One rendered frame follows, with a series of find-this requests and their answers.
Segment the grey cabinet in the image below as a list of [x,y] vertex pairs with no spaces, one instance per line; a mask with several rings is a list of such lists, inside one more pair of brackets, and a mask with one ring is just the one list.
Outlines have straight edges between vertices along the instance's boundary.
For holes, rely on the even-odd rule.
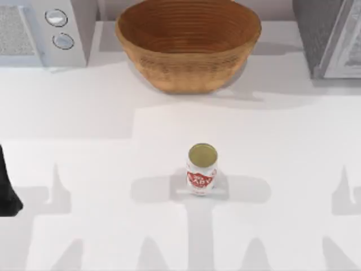
[[361,79],[361,0],[292,0],[311,78]]

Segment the brown woven basket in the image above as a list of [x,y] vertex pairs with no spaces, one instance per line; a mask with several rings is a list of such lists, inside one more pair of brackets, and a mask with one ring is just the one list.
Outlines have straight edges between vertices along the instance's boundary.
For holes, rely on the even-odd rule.
[[115,24],[134,67],[169,94],[222,87],[246,62],[261,31],[259,16],[234,0],[143,0]]

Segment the pale microwave oven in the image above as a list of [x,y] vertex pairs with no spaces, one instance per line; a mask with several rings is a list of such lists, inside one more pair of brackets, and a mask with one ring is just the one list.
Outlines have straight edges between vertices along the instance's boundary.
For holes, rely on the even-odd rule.
[[[68,17],[53,27],[45,12],[60,9]],[[98,17],[98,0],[0,0],[0,67],[85,67]],[[70,50],[54,46],[52,37],[66,33]]]

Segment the red and white can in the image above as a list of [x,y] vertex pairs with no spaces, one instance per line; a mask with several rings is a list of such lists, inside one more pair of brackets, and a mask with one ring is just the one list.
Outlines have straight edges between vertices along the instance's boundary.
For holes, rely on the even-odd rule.
[[189,149],[186,180],[193,194],[206,195],[214,188],[217,163],[218,153],[212,145],[197,143]]

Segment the large microwave knob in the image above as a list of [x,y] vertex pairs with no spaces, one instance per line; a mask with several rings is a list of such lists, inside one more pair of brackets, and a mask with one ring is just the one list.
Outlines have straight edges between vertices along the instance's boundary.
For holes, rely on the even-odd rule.
[[45,20],[53,27],[63,27],[68,23],[66,13],[60,9],[48,10],[45,12]]

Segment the small microwave knob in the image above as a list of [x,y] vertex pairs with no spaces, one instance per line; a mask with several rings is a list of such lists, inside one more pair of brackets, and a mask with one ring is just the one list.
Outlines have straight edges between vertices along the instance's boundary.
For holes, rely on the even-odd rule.
[[55,47],[61,50],[70,50],[74,46],[74,39],[66,33],[54,35],[52,42]]

